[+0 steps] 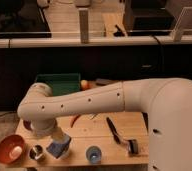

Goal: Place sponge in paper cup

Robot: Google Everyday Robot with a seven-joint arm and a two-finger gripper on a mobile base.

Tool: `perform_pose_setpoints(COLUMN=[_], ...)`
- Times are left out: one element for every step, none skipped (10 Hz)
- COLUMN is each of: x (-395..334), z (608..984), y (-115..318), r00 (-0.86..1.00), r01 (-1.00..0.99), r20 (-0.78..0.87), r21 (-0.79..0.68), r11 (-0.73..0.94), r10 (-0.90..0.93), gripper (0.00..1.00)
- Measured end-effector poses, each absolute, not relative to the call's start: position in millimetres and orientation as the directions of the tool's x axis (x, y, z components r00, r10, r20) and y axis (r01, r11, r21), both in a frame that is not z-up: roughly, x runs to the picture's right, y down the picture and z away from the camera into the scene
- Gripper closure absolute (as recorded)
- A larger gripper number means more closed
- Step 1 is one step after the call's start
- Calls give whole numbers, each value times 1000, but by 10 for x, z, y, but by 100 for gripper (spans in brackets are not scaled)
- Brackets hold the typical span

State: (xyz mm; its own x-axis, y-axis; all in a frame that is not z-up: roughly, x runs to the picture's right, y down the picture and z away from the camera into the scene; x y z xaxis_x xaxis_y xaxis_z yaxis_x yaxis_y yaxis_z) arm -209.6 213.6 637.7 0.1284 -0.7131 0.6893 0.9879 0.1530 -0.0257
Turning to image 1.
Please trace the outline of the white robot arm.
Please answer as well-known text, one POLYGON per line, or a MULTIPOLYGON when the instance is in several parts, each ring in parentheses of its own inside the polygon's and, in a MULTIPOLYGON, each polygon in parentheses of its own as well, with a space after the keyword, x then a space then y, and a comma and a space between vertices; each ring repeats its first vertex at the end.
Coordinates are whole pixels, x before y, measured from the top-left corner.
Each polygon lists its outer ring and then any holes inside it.
POLYGON ((35 131, 46 133, 60 116, 122 111, 148 115, 149 171, 192 171, 192 80, 122 81, 63 96, 35 83, 17 109, 35 131))

